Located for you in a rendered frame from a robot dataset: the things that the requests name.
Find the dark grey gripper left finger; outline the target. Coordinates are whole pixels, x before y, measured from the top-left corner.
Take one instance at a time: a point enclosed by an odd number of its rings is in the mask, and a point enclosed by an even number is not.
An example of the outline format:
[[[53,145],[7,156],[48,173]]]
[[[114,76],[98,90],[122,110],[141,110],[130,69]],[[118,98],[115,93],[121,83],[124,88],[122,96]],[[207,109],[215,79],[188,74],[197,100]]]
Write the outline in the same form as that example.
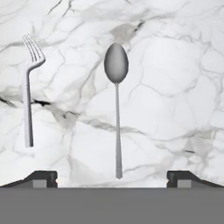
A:
[[[24,179],[1,185],[1,188],[57,188],[57,178],[56,171],[34,171]]]

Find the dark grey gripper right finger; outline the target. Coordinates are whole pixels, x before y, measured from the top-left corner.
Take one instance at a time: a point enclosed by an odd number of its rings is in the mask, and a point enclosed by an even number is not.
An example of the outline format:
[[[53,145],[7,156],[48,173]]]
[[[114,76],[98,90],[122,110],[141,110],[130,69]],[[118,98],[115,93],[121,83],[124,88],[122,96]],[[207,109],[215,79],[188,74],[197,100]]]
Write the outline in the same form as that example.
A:
[[[200,179],[190,171],[168,171],[166,177],[168,179],[166,185],[168,188],[223,188],[223,185]]]

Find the silver metal fork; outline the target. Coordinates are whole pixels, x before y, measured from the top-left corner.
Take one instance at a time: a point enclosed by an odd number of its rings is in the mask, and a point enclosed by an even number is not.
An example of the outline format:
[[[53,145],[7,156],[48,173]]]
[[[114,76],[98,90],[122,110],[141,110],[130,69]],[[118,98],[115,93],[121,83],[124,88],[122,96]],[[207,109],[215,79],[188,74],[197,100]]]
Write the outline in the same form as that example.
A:
[[[31,106],[31,88],[30,73],[34,69],[41,67],[46,62],[46,57],[37,43],[30,35],[24,35],[23,41],[27,47],[31,62],[28,63],[24,70],[23,84],[23,102],[24,102],[24,142],[26,147],[33,146],[33,130],[32,130],[32,106]]]

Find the silver metal spoon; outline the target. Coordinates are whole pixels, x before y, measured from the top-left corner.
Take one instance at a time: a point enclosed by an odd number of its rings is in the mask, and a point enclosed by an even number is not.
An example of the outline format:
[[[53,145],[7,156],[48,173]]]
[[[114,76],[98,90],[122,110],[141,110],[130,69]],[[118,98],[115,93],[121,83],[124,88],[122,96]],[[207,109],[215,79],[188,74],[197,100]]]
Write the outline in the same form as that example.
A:
[[[108,79],[115,85],[115,117],[116,117],[116,144],[115,144],[115,176],[123,177],[122,147],[120,134],[119,84],[126,78],[129,70],[127,54],[123,47],[112,44],[105,55],[104,71]]]

